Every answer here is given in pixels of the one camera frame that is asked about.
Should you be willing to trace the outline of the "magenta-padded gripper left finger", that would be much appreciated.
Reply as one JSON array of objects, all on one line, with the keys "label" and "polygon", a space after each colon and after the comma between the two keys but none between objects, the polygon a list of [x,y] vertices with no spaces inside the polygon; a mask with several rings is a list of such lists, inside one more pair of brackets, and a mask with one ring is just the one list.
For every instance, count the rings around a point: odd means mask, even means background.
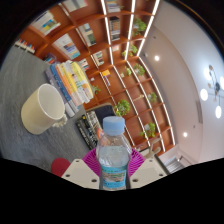
[{"label": "magenta-padded gripper left finger", "polygon": [[83,188],[98,189],[101,167],[96,157],[96,150],[90,150],[82,159],[75,159],[62,175]]}]

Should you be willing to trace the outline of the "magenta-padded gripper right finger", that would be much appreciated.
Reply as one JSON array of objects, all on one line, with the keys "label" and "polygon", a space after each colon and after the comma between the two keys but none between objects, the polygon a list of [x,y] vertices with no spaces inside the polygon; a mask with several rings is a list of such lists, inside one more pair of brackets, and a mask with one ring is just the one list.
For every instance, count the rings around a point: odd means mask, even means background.
[{"label": "magenta-padded gripper right finger", "polygon": [[127,174],[131,189],[146,186],[167,176],[167,170],[156,157],[145,158],[141,153],[132,150]]}]

